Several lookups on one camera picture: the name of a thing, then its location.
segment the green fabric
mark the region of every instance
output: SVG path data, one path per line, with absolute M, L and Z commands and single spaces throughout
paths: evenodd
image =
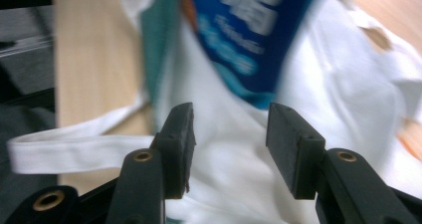
M 178 0 L 155 0 L 140 16 L 146 85 L 153 105 L 165 70 L 165 57 L 178 30 Z
M 167 223 L 167 224 L 183 224 L 183 222 L 182 221 L 179 221 L 179 220 L 174 220 L 174 219 L 171 219 L 171 218 L 166 218 L 166 222 L 165 223 Z

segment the white fabric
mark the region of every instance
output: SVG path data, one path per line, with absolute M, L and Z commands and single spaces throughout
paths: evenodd
M 326 138 L 326 148 L 344 147 L 362 154 L 387 184 L 421 198 L 421 161 L 395 137 L 401 119 L 412 117 L 418 108 L 420 57 L 388 31 L 393 50 L 374 52 L 338 1 L 318 1 L 284 64 L 277 102 L 294 108 L 313 125 Z M 265 147 L 268 113 L 226 89 L 184 19 L 179 36 L 174 59 L 165 60 L 156 125 L 163 125 L 172 107 L 193 102 L 198 145 L 191 191 L 182 200 L 167 201 L 167 215 L 188 224 L 317 223 L 315 204 L 292 198 Z M 119 118 L 111 123 L 137 108 L 117 110 Z M 66 131 L 12 139 L 15 170 L 63 173 L 119 166 L 130 149 L 150 142 L 150 137 L 120 137 L 122 145 L 116 146 L 109 136 L 90 141 L 112 126 L 95 127 L 102 123 L 100 117 Z M 96 159 L 92 148 L 97 156 L 114 161 Z
M 147 148 L 153 136 L 105 135 L 147 102 L 145 93 L 133 105 L 98 118 L 10 139 L 13 170 L 18 173 L 66 173 L 121 167 L 124 157 Z

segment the cloth bag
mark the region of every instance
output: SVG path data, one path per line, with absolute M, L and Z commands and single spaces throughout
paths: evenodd
M 161 55 L 156 60 L 146 56 L 152 60 L 145 61 L 148 93 L 141 91 L 133 106 L 95 120 L 11 139 L 14 170 L 64 173 L 119 167 L 131 150 L 149 146 L 151 137 L 101 133 L 143 106 L 148 95 L 156 127 L 172 107 L 193 102 L 198 145 L 191 191 L 182 200 L 166 201 L 167 216 L 183 223 L 317 223 L 315 202 L 291 197 L 265 147 L 268 112 L 226 89 L 177 7 L 172 15 L 163 11 L 171 0 L 122 1 L 133 24 L 141 11 L 143 44 L 151 45 L 144 48 L 145 55 L 148 49 Z M 359 19 L 377 24 L 370 17 Z M 152 26 L 154 32 L 170 28 L 155 36 L 157 44 L 147 38 L 147 21 L 163 21 L 161 27 Z M 407 43 L 384 31 L 392 49 L 377 53 L 338 0 L 316 0 L 284 63 L 275 102 L 297 110 L 325 137 L 326 148 L 362 154 L 388 185 L 421 198 L 422 163 L 395 133 L 404 117 L 416 118 L 422 62 Z M 92 157 L 92 150 L 102 158 Z

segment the wooden table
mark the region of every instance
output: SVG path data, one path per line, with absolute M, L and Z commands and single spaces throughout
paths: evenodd
M 130 105 L 142 80 L 138 35 L 118 0 L 54 0 L 58 125 L 89 120 Z M 422 0 L 355 0 L 422 54 Z M 110 133 L 149 133 L 148 112 Z M 83 194 L 118 176 L 118 169 L 61 175 Z

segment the blue package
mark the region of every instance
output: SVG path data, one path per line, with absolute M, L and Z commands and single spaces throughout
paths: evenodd
M 312 0 L 183 2 L 199 42 L 228 88 L 254 107 L 267 109 Z

